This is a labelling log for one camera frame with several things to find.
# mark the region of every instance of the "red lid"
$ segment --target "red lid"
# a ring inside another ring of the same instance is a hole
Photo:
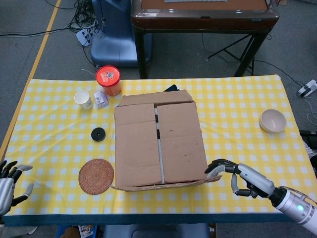
[[[112,87],[120,81],[120,72],[116,67],[107,65],[98,70],[96,80],[100,86]]]

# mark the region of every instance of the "gray carpet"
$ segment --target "gray carpet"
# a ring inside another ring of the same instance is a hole
[[[73,1],[62,0],[62,7],[72,5]],[[271,33],[272,39],[264,42],[256,59],[276,65],[295,80],[307,83],[311,79],[316,79],[317,4],[289,0],[287,6],[280,6],[278,10],[281,18]],[[45,31],[52,11],[53,7],[44,0],[1,0],[0,31],[19,33]],[[59,9],[53,29],[65,27],[73,14],[74,10]],[[0,38],[0,143],[3,141],[42,39],[42,36]],[[226,35],[205,34],[204,40],[209,51],[216,51],[231,43]],[[241,52],[244,44],[245,42],[236,45],[232,51]],[[208,55],[209,53],[203,48],[201,34],[156,34],[149,78],[229,77],[234,74],[238,66],[236,63],[226,63],[219,57],[214,57],[208,62]],[[225,53],[221,55],[233,61]],[[35,78],[94,79],[92,75],[81,69],[95,70],[85,59],[75,34],[68,30],[60,31],[49,36]],[[123,79],[139,78],[136,68],[121,68],[120,70]],[[317,126],[308,123],[306,114],[310,112],[309,105],[296,97],[298,86],[292,83],[289,77],[262,62],[256,63],[255,74],[279,74],[286,87],[299,129],[317,130]],[[293,223],[222,224],[219,229],[218,232],[221,235],[219,237],[242,237],[237,235],[241,230],[243,237],[311,237],[309,233]],[[54,237],[51,230],[46,232],[49,234],[45,237]],[[40,233],[37,231],[29,237],[43,237],[37,234]]]

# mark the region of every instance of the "black puck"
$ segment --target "black puck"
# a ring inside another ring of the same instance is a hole
[[[94,141],[102,141],[103,139],[105,139],[105,137],[106,137],[106,132],[101,127],[97,127],[93,129],[93,131],[91,132],[91,138]]]

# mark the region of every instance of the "cardboard box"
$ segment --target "cardboard box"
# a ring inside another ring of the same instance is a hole
[[[186,90],[123,96],[114,111],[115,180],[124,191],[183,187],[206,179],[196,103]]]

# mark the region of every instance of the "round coaster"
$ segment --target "round coaster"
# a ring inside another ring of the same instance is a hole
[[[93,159],[80,169],[79,185],[87,194],[101,194],[110,187],[113,175],[113,167],[107,160]]]
[[[106,132],[101,127],[97,127],[93,129],[93,131],[91,132],[91,138],[94,141],[102,141],[105,137],[106,137]]]

